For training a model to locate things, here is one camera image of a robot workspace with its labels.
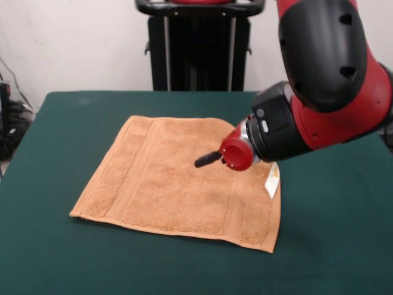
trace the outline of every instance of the towel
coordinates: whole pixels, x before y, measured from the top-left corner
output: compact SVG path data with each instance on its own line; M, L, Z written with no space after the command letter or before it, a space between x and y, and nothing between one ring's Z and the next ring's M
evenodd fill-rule
M267 179L277 175L276 164L260 162L242 172L220 161L193 165L233 128L215 118L131 116L69 215L273 253L281 190L278 183L271 190Z

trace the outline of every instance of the white tag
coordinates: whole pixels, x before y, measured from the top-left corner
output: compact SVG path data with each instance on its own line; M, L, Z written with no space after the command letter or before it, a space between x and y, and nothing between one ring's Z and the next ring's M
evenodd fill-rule
M268 194L271 199L273 199L274 195L276 194L276 190L278 188L279 182L280 182L280 170L278 168L277 163L275 162L272 164L270 168L269 176L265 183L265 189L268 191Z

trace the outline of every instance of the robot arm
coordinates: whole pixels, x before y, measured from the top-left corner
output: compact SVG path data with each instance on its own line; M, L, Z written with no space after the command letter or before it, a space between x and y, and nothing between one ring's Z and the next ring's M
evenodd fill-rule
M288 82L252 101L253 114L196 166L248 169L375 132L393 122L392 73L373 57L356 0L277 0Z

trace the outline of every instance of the white wall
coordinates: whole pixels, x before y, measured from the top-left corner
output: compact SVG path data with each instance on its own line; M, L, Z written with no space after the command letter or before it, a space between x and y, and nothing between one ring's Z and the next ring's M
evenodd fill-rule
M390 2L358 0L373 53L393 67ZM0 55L36 110L56 90L151 90L147 19L134 0L0 0ZM246 90L261 90L286 78L275 0L251 23Z

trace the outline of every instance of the table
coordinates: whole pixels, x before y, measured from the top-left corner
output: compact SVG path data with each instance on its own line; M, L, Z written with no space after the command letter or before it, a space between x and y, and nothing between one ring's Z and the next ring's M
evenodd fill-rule
M378 135L280 162L274 254L68 214L126 119L237 124L254 93L50 93L0 184L0 294L392 294L393 159Z

